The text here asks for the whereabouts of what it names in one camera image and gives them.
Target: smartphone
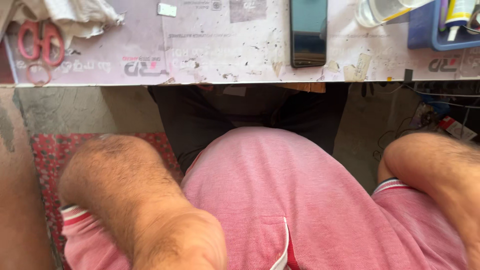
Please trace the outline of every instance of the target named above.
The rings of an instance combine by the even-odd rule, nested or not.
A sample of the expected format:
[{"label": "smartphone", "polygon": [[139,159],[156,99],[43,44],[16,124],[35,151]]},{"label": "smartphone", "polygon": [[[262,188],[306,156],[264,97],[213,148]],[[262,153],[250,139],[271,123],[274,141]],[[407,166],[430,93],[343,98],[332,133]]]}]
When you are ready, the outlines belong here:
[{"label": "smartphone", "polygon": [[323,66],[327,52],[327,0],[290,0],[291,64]]}]

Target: sticker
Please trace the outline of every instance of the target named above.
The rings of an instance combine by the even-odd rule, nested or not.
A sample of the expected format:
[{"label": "sticker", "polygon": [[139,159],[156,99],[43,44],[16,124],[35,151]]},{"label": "sticker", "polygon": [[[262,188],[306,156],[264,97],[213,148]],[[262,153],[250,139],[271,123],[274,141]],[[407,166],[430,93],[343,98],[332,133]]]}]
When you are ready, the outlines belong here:
[{"label": "sticker", "polygon": [[343,67],[343,74],[345,81],[363,82],[367,77],[368,67],[370,66],[370,55],[361,53],[357,62],[357,67],[348,65]]},{"label": "sticker", "polygon": [[330,62],[328,63],[327,69],[333,73],[337,73],[340,67],[338,66],[337,62],[330,60]]},{"label": "sticker", "polygon": [[365,77],[367,77],[370,60],[372,60],[372,57],[370,55],[364,53],[360,54],[357,68],[355,69],[355,79],[357,81],[363,82],[365,80]]},{"label": "sticker", "polygon": [[168,16],[168,17],[176,17],[177,16],[177,7],[169,5],[169,4],[158,3],[156,13],[158,15],[163,15],[163,16]]},{"label": "sticker", "polygon": [[354,82],[355,81],[355,66],[348,65],[343,67],[343,75],[345,77],[346,82]]},{"label": "sticker", "polygon": [[247,22],[267,18],[266,0],[230,0],[230,22]]}]

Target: pink scissors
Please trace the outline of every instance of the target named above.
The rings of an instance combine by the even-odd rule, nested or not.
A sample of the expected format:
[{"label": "pink scissors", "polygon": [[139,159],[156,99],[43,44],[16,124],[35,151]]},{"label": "pink scissors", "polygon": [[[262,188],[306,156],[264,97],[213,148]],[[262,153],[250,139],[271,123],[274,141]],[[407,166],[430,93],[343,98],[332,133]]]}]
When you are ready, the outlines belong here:
[{"label": "pink scissors", "polygon": [[[58,29],[52,23],[43,23],[43,29],[41,29],[41,26],[40,22],[25,21],[18,31],[18,49],[23,57],[30,60],[36,60],[40,58],[40,47],[42,47],[43,61],[50,66],[58,66],[62,63],[63,58],[65,57],[63,39]],[[40,36],[42,35],[42,33],[40,33],[41,30],[43,30],[43,39],[40,39]],[[27,31],[32,32],[33,35],[32,55],[28,55],[24,47],[24,36]],[[53,38],[56,38],[60,45],[60,55],[56,61],[50,60],[50,43]]]}]

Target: white stripe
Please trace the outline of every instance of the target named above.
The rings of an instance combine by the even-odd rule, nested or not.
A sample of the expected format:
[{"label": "white stripe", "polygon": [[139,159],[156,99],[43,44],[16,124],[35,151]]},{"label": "white stripe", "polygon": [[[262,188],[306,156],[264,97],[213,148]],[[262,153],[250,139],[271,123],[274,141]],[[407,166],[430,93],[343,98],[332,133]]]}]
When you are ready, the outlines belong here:
[{"label": "white stripe", "polygon": [[72,219],[74,219],[74,218],[78,218],[78,217],[80,217],[81,215],[86,214],[86,213],[88,213],[88,211],[87,211],[87,210],[83,210],[82,212],[80,212],[80,213],[78,213],[78,214],[76,214],[76,215],[73,215],[73,216],[70,216],[70,217],[66,217],[66,218],[64,219],[64,221],[69,221],[69,220],[72,220]]},{"label": "white stripe", "polygon": [[65,210],[60,210],[60,212],[61,212],[62,214],[63,214],[63,213],[68,213],[68,212],[72,212],[73,210],[78,209],[78,208],[80,208],[80,207],[78,207],[78,205],[74,205],[74,206],[69,207],[69,208],[67,208],[67,209],[65,209]]},{"label": "white stripe", "polygon": [[285,241],[285,250],[283,251],[282,256],[273,264],[273,266],[270,268],[270,270],[283,270],[285,269],[285,266],[287,265],[288,261],[288,225],[287,225],[287,218],[283,217],[283,222],[285,222],[285,235],[287,237]]},{"label": "white stripe", "polygon": [[389,187],[392,187],[392,186],[408,186],[408,185],[406,185],[406,184],[391,184],[391,185],[388,185],[388,186],[384,186],[379,190],[375,190],[374,192],[380,192],[380,191],[385,190],[385,189],[387,189]]},{"label": "white stripe", "polygon": [[398,179],[392,179],[392,180],[388,180],[386,182],[383,182],[373,191],[373,193],[375,193],[375,191],[377,191],[377,189],[381,188],[384,184],[388,184],[388,183],[391,183],[391,182],[394,182],[394,181],[399,181],[400,182],[400,180],[398,180]]}]

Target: white paper tag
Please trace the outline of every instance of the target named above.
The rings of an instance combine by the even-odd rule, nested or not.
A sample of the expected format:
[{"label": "white paper tag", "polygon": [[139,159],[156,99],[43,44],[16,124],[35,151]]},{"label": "white paper tag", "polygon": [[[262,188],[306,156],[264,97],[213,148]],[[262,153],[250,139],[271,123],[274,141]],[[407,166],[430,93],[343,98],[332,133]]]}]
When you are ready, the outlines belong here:
[{"label": "white paper tag", "polygon": [[169,4],[158,3],[156,13],[158,15],[176,17],[177,16],[177,7],[169,5]]}]

